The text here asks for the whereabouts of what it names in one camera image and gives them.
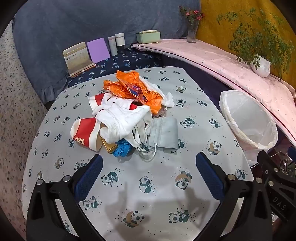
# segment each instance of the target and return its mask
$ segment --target red and white paper cup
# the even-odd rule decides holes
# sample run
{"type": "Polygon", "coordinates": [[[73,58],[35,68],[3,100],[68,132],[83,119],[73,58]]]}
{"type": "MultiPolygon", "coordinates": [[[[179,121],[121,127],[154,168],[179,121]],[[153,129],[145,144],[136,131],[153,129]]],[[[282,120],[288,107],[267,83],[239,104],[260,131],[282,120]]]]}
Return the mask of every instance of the red and white paper cup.
{"type": "MultiPolygon", "coordinates": [[[[89,97],[89,105],[91,106],[91,109],[93,111],[96,107],[98,107],[99,105],[102,104],[102,99],[104,97],[104,94],[106,94],[106,93],[102,93],[102,94],[98,94],[98,95],[89,97]]],[[[130,110],[134,110],[136,108],[137,108],[137,105],[131,104],[130,110]]]]}
{"type": "Polygon", "coordinates": [[[101,122],[95,117],[74,121],[70,135],[73,140],[89,149],[99,151],[103,142],[100,137],[101,122]]]}

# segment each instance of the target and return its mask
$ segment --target gray face mask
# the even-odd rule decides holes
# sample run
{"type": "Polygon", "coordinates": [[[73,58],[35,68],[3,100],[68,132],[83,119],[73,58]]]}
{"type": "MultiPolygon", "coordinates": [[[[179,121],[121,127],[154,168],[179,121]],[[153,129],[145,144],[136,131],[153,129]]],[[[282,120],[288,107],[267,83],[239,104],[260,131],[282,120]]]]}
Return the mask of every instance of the gray face mask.
{"type": "Polygon", "coordinates": [[[174,117],[157,117],[152,121],[151,133],[148,137],[148,145],[154,146],[154,150],[139,151],[144,159],[152,159],[156,154],[156,148],[162,147],[164,152],[175,152],[178,149],[178,125],[174,117]]]}

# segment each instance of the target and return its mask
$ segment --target ear loop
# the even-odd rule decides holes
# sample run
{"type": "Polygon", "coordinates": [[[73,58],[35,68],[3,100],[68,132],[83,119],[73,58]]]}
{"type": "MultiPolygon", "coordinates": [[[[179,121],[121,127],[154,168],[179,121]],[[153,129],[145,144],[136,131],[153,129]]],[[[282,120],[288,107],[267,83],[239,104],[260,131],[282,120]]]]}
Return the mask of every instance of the ear loop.
{"type": "MultiPolygon", "coordinates": [[[[163,120],[163,118],[165,117],[165,114],[166,114],[167,109],[168,109],[167,107],[164,108],[164,111],[165,111],[165,112],[164,112],[163,116],[161,117],[162,120],[163,120]]],[[[142,158],[145,159],[145,160],[149,160],[149,161],[145,161],[145,162],[151,162],[152,159],[155,157],[157,147],[158,147],[158,144],[155,143],[155,144],[154,144],[154,150],[152,149],[152,150],[146,151],[146,150],[143,150],[143,149],[137,147],[137,151],[138,151],[140,157],[142,157],[142,158]]]]}

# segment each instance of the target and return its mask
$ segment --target navy blue bedsheet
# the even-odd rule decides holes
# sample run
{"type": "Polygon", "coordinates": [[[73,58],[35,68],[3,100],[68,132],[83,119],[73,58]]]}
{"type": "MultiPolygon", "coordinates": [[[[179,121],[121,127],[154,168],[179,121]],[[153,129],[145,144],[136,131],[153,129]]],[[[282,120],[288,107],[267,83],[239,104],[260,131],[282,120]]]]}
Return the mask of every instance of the navy blue bedsheet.
{"type": "Polygon", "coordinates": [[[69,87],[92,80],[101,76],[115,74],[117,70],[128,71],[149,67],[163,66],[161,55],[149,51],[141,52],[136,49],[126,49],[124,53],[111,56],[108,59],[96,63],[91,68],[75,78],[68,78],[69,87]]]}

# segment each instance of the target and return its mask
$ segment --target pink flowers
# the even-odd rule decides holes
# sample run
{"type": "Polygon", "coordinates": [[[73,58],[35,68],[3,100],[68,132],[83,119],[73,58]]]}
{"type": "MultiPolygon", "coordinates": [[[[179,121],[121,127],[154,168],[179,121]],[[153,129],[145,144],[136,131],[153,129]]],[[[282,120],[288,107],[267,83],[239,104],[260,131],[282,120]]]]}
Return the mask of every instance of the pink flowers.
{"type": "Polygon", "coordinates": [[[203,12],[199,10],[191,10],[190,8],[185,8],[182,6],[179,6],[179,9],[180,9],[180,13],[186,17],[190,25],[195,24],[197,20],[202,20],[204,17],[203,12]]]}

